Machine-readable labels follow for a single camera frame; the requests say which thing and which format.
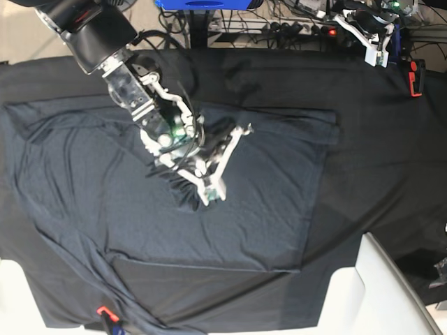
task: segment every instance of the dark t-shirt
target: dark t-shirt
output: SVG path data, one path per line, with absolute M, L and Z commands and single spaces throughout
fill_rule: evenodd
M 139 328 L 162 329 L 112 263 L 298 272 L 335 113 L 196 106 L 205 125 L 249 122 L 226 168 L 227 201 L 179 207 L 177 180 L 147 178 L 152 157 L 108 97 L 5 105 L 8 178 L 46 242 Z

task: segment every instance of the red clip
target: red clip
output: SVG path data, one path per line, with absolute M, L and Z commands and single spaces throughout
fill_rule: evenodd
M 116 314 L 114 314 L 113 312 L 111 312 L 110 309 L 108 309 L 108 308 L 105 307 L 105 306 L 101 306 L 100 308 L 98 308 L 98 309 L 96 310 L 96 312 L 97 312 L 99 315 L 102 315 L 103 312 L 106 312 L 107 315 L 109 315 L 109 318 L 110 318 L 113 322 L 118 322 L 118 321 L 119 321 L 119 318 L 116 316 Z
M 411 70 L 412 70 L 413 72 L 416 72 L 416 71 L 418 70 L 418 64 L 416 64 L 415 61 L 412 61 L 411 64 L 410 64 L 410 66 L 411 66 Z
M 422 96 L 422 93 L 414 93 L 414 84 L 416 82 L 416 76 L 414 75 L 414 72 L 410 72 L 408 75 L 409 75 L 409 78 L 410 78 L 410 93 L 411 93 L 411 96 L 413 96 L 413 97 Z

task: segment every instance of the white plastic part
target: white plastic part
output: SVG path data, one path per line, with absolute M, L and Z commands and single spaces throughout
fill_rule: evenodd
M 228 164 L 232 153 L 239 143 L 240 138 L 242 136 L 250 134 L 250 132 L 250 125 L 247 130 L 243 129 L 240 126 L 236 126 L 231 131 L 230 142 L 227 144 L 225 150 L 219 158 L 216 170 L 211 175 L 205 177 L 197 177 L 196 174 L 193 174 L 184 169 L 178 169 L 176 171 L 179 176 L 185 178 L 186 180 L 197 186 L 197 194 L 199 195 L 205 206 L 208 206 L 210 204 L 210 194 L 214 192 L 217 194 L 218 199 L 222 201 L 226 200 L 226 185 L 222 179 L 222 175 L 224 174 L 226 165 Z M 153 141 L 144 130 L 140 131 L 140 137 L 142 142 L 145 144 L 146 150 L 148 150 L 155 156 L 158 156 L 160 154 L 161 145 L 158 142 Z M 175 166 L 175 162 L 172 160 L 170 154 L 162 154 L 158 157 L 158 160 L 167 168 L 173 168 Z M 199 170 L 200 175 L 204 174 L 206 172 L 206 162 L 197 157 L 196 168 Z
M 379 50 L 379 44 L 373 44 L 373 42 L 378 42 L 379 37 L 377 34 L 374 35 L 373 38 L 366 38 L 357 28 L 353 25 L 349 24 L 346 21 L 347 15 L 353 13 L 354 10 L 343 10 L 342 14 L 337 14 L 334 17 L 334 20 L 345 30 L 351 32 L 365 47 L 365 62 L 371 66 L 380 65 L 384 68 L 388 65 L 388 56 L 389 53 L 386 51 L 386 47 L 390 42 L 391 35 L 393 34 L 395 25 L 390 23 L 386 26 L 386 36 L 383 39 L 382 46 Z
M 189 110 L 188 106 L 183 101 L 183 98 L 181 96 L 178 96 L 176 94 L 168 93 L 166 89 L 164 89 L 159 82 L 160 77 L 155 73 L 150 73 L 149 75 L 146 75 L 141 78 L 141 82 L 143 85 L 147 85 L 160 96 L 160 98 L 168 101 L 172 101 L 176 104 L 176 106 L 180 109 L 180 112 L 182 114 L 180 115 L 180 118 L 182 119 L 182 122 L 184 124 L 184 129 L 186 131 L 186 134 L 189 137 L 194 136 L 194 127 L 193 127 L 193 115 L 191 111 Z

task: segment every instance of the floor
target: floor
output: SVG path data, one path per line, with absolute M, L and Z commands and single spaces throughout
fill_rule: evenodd
M 266 16 L 266 6 L 259 8 L 258 13 Z M 431 23 L 445 23 L 447 11 L 420 6 L 424 20 Z M 139 0 L 125 15 L 132 25 L 139 30 L 160 29 L 158 10 L 152 0 Z M 0 61 L 17 63 L 32 59 L 70 55 L 68 48 L 37 18 L 32 8 L 18 6 L 8 0 L 0 0 Z M 441 53 L 447 54 L 447 46 L 427 45 L 413 53 L 413 57 L 425 59 L 427 67 L 439 72 L 447 71 L 447 61 Z

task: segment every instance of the red clamp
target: red clamp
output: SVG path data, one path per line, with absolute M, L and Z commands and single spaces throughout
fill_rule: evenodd
M 105 306 L 101 306 L 100 308 L 98 308 L 98 309 L 96 310 L 96 312 L 97 312 L 99 315 L 103 315 L 103 313 L 106 313 L 107 315 L 109 315 L 109 318 L 110 318 L 113 322 L 115 322 L 115 323 L 119 321 L 119 318 L 117 317 L 117 315 L 114 314 L 112 311 L 110 311 L 110 309 L 108 309 L 108 308 L 105 307 Z
M 413 97 L 422 96 L 424 91 L 425 60 L 415 59 L 411 61 L 410 66 L 410 94 Z

